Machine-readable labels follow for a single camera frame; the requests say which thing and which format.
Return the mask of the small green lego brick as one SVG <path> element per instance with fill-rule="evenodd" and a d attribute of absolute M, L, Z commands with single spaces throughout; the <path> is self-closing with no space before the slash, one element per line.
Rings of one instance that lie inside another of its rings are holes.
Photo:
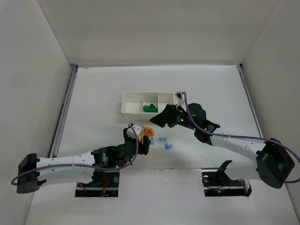
<path fill-rule="evenodd" d="M 158 112 L 158 108 L 155 107 L 154 104 L 144 105 L 142 108 L 145 113 L 157 113 Z"/>

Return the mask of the yellow bee lego figure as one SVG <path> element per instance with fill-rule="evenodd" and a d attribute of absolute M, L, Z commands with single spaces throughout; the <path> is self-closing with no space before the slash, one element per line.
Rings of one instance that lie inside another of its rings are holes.
<path fill-rule="evenodd" d="M 145 126 L 141 136 L 141 143 L 143 144 L 146 136 L 148 137 L 149 140 L 151 141 L 154 140 L 154 134 L 155 134 L 154 130 L 151 127 Z"/>

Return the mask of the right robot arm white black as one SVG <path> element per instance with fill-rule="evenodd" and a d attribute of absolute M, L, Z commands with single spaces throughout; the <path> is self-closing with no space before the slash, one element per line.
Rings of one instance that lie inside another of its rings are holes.
<path fill-rule="evenodd" d="M 287 148 L 279 140 L 237 136 L 222 130 L 218 124 L 206 118 L 206 112 L 197 103 L 188 104 L 186 110 L 181 106 L 167 104 L 150 122 L 161 128 L 176 125 L 189 128 L 200 142 L 227 149 L 252 161 L 251 165 L 235 168 L 232 160 L 226 160 L 218 171 L 231 180 L 261 180 L 279 189 L 295 166 Z"/>

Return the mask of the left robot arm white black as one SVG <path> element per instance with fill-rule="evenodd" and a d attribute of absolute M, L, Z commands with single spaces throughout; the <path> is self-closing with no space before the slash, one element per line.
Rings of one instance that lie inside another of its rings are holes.
<path fill-rule="evenodd" d="M 75 156 L 46 158 L 31 153 L 19 163 L 11 185 L 18 194 L 26 194 L 52 184 L 98 184 L 106 174 L 131 166 L 137 155 L 147 155 L 151 142 L 147 136 L 139 140 L 126 136 L 123 144 Z"/>

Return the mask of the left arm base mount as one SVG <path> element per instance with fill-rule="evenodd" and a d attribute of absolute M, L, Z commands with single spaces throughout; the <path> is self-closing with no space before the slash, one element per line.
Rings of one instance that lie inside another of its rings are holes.
<path fill-rule="evenodd" d="M 120 172 L 94 172 L 90 183 L 77 183 L 75 197 L 118 197 Z"/>

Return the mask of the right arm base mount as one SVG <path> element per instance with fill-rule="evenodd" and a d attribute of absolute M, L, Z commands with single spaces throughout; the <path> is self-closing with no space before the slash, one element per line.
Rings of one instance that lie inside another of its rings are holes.
<path fill-rule="evenodd" d="M 202 170 L 202 184 L 205 197 L 245 196 L 249 197 L 252 187 L 249 180 L 232 180 L 225 170 L 231 163 L 226 160 L 219 168 Z"/>

